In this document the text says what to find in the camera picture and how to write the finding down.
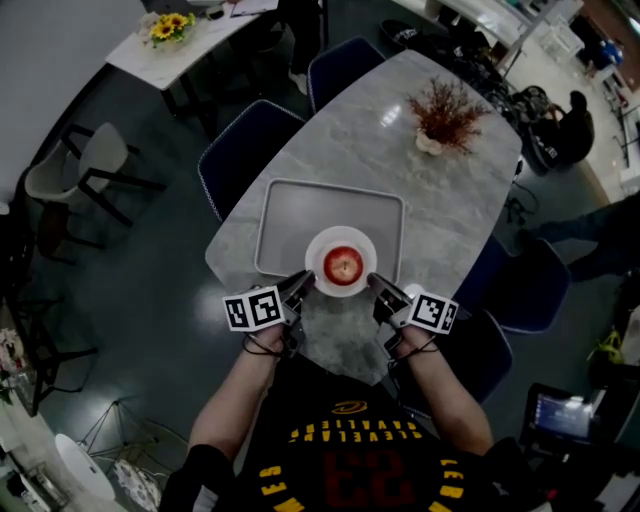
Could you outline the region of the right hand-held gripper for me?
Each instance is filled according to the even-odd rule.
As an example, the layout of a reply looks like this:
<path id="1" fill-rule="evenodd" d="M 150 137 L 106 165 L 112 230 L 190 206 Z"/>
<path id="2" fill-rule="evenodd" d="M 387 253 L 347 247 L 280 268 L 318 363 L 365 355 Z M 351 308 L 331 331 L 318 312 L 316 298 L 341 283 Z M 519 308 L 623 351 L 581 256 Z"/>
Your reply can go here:
<path id="1" fill-rule="evenodd" d="M 376 272 L 368 274 L 367 283 L 375 295 L 373 318 L 381 325 L 381 347 L 385 351 L 395 350 L 407 326 L 436 335 L 450 333 L 459 309 L 457 302 L 426 292 L 411 298 Z"/>

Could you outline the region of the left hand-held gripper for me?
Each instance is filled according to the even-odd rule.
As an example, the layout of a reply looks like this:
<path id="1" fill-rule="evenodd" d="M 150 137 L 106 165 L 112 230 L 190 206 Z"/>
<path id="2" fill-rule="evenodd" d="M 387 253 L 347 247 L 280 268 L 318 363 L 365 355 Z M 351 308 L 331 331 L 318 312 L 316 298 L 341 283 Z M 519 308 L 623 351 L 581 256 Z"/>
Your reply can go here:
<path id="1" fill-rule="evenodd" d="M 231 332 L 254 334 L 283 326 L 284 357 L 293 357 L 304 341 L 300 325 L 302 305 L 315 289 L 316 275 L 302 270 L 277 283 L 277 286 L 254 287 L 239 295 L 222 298 L 223 311 Z"/>

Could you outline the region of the white round plate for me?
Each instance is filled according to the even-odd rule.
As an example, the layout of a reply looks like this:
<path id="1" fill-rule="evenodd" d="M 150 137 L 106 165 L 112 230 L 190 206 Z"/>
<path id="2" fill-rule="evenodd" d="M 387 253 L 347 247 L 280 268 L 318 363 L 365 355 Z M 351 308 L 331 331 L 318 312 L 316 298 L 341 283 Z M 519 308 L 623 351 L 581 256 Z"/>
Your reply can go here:
<path id="1" fill-rule="evenodd" d="M 325 276 L 323 261 L 326 254 L 338 246 L 349 246 L 362 256 L 364 271 L 360 279 L 350 286 L 337 286 Z M 309 244 L 305 255 L 305 268 L 316 275 L 316 288 L 334 298 L 357 295 L 367 286 L 367 276 L 377 269 L 377 253 L 373 243 L 363 232 L 347 226 L 334 226 L 319 233 Z"/>

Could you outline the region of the red apple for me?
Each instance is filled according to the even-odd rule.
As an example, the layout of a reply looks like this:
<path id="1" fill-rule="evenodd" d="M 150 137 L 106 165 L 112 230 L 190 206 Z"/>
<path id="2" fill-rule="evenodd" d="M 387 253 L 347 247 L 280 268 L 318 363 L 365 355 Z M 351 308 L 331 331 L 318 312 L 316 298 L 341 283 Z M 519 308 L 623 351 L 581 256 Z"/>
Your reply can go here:
<path id="1" fill-rule="evenodd" d="M 360 253 L 349 246 L 331 249 L 323 261 L 326 278 L 337 286 L 350 286 L 363 274 L 364 263 Z"/>

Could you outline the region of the person's left forearm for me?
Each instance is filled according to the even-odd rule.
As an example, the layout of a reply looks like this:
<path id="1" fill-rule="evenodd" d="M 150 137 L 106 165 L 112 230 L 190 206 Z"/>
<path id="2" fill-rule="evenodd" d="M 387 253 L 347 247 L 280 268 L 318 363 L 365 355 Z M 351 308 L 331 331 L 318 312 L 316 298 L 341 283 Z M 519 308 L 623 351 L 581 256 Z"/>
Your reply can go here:
<path id="1" fill-rule="evenodd" d="M 282 325 L 275 325 L 248 335 L 230 372 L 197 416 L 190 449 L 207 445 L 235 460 L 283 349 L 282 331 Z"/>

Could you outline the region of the person's right forearm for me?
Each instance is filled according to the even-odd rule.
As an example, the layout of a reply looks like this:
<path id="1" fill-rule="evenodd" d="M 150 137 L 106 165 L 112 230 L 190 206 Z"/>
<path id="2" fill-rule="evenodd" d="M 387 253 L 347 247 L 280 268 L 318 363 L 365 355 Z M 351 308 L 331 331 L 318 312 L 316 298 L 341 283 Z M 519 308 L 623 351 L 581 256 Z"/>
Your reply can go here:
<path id="1" fill-rule="evenodd" d="M 396 351 L 408 361 L 439 437 L 459 451 L 484 456 L 494 444 L 486 414 L 437 349 L 435 336 L 407 326 Z"/>

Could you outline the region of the grey rectangular tray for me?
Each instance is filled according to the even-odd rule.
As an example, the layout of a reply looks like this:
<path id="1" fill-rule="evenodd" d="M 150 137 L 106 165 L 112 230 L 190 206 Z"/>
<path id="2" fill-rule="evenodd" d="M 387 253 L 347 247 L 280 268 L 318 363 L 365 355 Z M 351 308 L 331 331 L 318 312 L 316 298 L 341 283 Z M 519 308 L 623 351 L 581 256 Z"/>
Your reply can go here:
<path id="1" fill-rule="evenodd" d="M 276 178 L 267 186 L 256 242 L 258 272 L 287 276 L 303 268 L 313 238 L 334 226 L 369 237 L 377 272 L 400 277 L 405 205 L 393 194 L 311 181 Z"/>

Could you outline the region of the blue upholstered chair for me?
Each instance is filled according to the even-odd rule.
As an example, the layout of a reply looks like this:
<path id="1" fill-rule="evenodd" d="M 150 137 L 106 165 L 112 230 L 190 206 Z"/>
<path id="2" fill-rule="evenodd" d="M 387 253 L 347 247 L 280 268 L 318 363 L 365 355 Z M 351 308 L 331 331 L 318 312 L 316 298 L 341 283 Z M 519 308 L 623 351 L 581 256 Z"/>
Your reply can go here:
<path id="1" fill-rule="evenodd" d="M 454 295 L 472 315 L 488 311 L 505 331 L 539 334 L 553 323 L 571 275 L 553 247 L 542 239 L 513 255 L 490 237 Z"/>
<path id="2" fill-rule="evenodd" d="M 480 404 L 495 391 L 513 364 L 506 335 L 486 310 L 457 320 L 451 333 L 436 340 L 435 345 L 461 384 Z M 430 408 L 408 362 L 399 362 L 390 371 L 390 376 L 397 387 L 400 406 L 413 416 L 428 418 Z"/>
<path id="3" fill-rule="evenodd" d="M 200 157 L 197 172 L 219 222 L 224 222 L 259 174 L 304 126 L 297 114 L 264 99 L 232 121 Z"/>
<path id="4" fill-rule="evenodd" d="M 355 37 L 317 55 L 307 71 L 307 93 L 314 116 L 351 84 L 385 61 L 362 37 Z"/>

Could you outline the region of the person's dark sports jersey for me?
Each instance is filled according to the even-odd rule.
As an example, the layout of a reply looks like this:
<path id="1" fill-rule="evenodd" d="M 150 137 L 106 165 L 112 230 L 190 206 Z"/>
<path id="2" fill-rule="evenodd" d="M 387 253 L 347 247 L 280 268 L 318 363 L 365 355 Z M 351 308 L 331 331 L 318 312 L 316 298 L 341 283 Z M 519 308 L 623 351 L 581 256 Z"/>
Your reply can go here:
<path id="1" fill-rule="evenodd" d="M 240 471 L 192 448 L 159 512 L 536 512 L 548 502 L 512 439 L 484 456 L 437 439 L 385 389 L 278 364 Z"/>

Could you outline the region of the dried red potted plant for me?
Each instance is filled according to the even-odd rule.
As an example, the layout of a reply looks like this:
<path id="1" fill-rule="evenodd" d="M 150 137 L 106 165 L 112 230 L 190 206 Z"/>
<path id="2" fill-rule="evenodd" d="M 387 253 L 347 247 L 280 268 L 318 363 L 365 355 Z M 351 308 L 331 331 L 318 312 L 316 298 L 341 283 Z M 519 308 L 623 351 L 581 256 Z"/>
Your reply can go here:
<path id="1" fill-rule="evenodd" d="M 474 99 L 472 93 L 459 79 L 431 78 L 421 94 L 407 98 L 418 132 L 447 149 L 472 154 L 471 144 L 482 135 L 479 123 L 493 112 L 490 104 L 482 97 Z"/>

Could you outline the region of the black monitor screen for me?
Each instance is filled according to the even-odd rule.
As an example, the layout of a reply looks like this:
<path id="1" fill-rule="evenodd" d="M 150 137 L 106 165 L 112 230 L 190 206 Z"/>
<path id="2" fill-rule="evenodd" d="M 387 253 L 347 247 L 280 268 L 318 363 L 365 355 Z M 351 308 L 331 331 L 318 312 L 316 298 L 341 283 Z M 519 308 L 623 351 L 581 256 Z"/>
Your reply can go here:
<path id="1" fill-rule="evenodd" d="M 527 450 L 569 453 L 593 441 L 593 404 L 581 396 L 534 383 L 528 391 L 520 443 Z"/>

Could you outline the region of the yellow-green bag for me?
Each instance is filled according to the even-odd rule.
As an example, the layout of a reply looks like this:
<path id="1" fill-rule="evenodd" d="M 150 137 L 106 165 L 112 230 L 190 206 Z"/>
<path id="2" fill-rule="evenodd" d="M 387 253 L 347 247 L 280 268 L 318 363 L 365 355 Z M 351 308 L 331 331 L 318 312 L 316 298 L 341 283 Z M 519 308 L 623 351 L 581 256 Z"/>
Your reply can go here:
<path id="1" fill-rule="evenodd" d="M 622 345 L 623 342 L 619 331 L 613 328 L 603 341 L 596 343 L 596 346 L 588 356 L 588 360 L 598 359 L 614 365 L 621 365 L 624 363 L 624 356 L 621 351 Z"/>

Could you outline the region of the grey folding tripod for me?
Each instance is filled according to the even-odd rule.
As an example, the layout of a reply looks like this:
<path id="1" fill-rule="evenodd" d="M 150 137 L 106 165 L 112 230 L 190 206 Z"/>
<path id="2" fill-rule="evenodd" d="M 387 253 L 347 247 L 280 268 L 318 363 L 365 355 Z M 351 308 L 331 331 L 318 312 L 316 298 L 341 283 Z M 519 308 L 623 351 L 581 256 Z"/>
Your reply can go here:
<path id="1" fill-rule="evenodd" d="M 160 423 L 137 416 L 122 400 L 113 401 L 76 444 L 93 458 L 107 462 L 119 459 L 152 459 L 163 436 L 173 432 Z"/>

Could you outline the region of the floral patterned cushion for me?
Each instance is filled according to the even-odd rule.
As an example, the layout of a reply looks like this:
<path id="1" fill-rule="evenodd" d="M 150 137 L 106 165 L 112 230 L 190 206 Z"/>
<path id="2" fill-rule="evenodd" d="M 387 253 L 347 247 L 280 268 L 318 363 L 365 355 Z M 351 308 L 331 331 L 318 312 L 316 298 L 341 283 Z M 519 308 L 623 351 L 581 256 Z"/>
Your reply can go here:
<path id="1" fill-rule="evenodd" d="M 161 488 L 143 469 L 124 459 L 117 459 L 114 471 L 120 487 L 146 512 L 159 512 Z"/>

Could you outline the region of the white side table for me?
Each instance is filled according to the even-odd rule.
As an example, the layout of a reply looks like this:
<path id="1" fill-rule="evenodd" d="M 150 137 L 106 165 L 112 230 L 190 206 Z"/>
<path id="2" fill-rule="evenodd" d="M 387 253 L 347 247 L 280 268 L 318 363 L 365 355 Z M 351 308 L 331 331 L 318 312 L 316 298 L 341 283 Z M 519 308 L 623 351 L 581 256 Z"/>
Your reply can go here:
<path id="1" fill-rule="evenodd" d="M 206 57 L 258 16 L 232 17 L 229 0 L 186 0 L 187 11 L 196 23 L 185 39 L 154 47 L 149 31 L 161 14 L 144 14 L 134 29 L 111 53 L 106 62 L 164 92 Z"/>

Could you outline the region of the white round stool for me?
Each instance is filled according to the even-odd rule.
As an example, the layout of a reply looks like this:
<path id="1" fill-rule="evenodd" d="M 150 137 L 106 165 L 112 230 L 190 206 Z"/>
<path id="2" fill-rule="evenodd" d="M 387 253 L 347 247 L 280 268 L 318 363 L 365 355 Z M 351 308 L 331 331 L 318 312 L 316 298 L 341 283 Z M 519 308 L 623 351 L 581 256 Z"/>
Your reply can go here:
<path id="1" fill-rule="evenodd" d="M 65 467 L 87 492 L 106 501 L 115 500 L 111 482 L 84 448 L 64 434 L 56 434 L 54 442 Z"/>

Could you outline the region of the white paper sheets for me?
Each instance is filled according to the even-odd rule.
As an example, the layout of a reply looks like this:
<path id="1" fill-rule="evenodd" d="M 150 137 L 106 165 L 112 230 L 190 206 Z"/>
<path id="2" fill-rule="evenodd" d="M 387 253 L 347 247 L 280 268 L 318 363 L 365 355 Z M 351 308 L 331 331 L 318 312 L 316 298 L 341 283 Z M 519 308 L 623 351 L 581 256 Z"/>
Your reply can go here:
<path id="1" fill-rule="evenodd" d="M 232 7 L 232 17 L 252 17 L 278 8 L 279 0 L 238 0 Z"/>

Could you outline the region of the yellow sunflower bouquet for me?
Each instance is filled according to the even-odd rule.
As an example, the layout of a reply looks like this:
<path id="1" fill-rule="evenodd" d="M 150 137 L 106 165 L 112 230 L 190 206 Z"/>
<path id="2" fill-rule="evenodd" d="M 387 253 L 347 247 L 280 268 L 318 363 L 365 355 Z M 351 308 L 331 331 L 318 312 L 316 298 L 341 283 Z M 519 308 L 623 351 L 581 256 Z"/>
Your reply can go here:
<path id="1" fill-rule="evenodd" d="M 149 36 L 154 47 L 164 43 L 182 42 L 196 23 L 194 13 L 187 15 L 170 13 L 161 15 L 152 25 Z"/>

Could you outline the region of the beige chair with black frame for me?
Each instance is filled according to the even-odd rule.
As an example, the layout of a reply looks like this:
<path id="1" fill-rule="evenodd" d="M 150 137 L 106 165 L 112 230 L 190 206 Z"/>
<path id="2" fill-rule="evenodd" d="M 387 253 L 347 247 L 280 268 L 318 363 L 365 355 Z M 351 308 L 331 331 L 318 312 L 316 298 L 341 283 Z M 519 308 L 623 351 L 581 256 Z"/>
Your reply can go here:
<path id="1" fill-rule="evenodd" d="M 138 148 L 126 144 L 111 123 L 92 131 L 72 125 L 41 162 L 32 166 L 24 178 L 26 194 L 45 204 L 72 206 L 91 200 L 126 227 L 132 221 L 104 196 L 113 183 L 152 191 L 164 191 L 162 183 L 126 175 L 123 169 Z"/>

